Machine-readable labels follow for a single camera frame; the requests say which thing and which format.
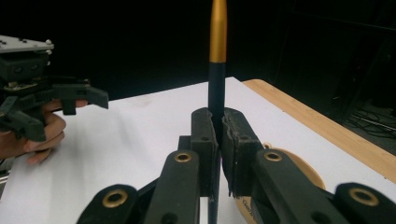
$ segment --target black background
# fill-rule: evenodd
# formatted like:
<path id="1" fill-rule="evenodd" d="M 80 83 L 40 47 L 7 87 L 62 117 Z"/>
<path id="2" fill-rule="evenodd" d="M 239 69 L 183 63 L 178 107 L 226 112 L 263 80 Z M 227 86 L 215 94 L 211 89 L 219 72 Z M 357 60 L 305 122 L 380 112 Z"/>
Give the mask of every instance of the black background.
<path id="1" fill-rule="evenodd" d="M 263 79 L 337 121 L 367 98 L 394 106 L 395 35 L 289 15 L 392 27 L 393 2 L 228 1 L 227 77 Z M 211 4 L 1 1 L 0 34 L 50 39 L 48 74 L 114 100 L 207 81 Z"/>

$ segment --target white table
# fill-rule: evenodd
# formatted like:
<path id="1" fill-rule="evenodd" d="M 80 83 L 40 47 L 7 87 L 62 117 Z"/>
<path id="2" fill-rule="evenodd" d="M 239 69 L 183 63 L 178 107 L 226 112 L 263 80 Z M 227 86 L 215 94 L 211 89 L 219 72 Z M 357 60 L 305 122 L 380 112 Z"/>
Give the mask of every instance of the white table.
<path id="1" fill-rule="evenodd" d="M 334 192 L 358 182 L 396 202 L 396 185 L 282 111 L 233 77 L 226 79 L 225 105 L 244 113 L 262 142 L 307 161 Z M 126 184 L 140 189 L 159 177 L 178 138 L 191 134 L 192 111 L 207 106 L 207 83 L 80 108 L 64 117 L 66 138 L 39 165 L 14 161 L 0 201 L 1 223 L 76 223 L 101 189 Z M 220 180 L 219 224 L 246 223 Z M 201 223 L 207 221 L 201 203 Z"/>

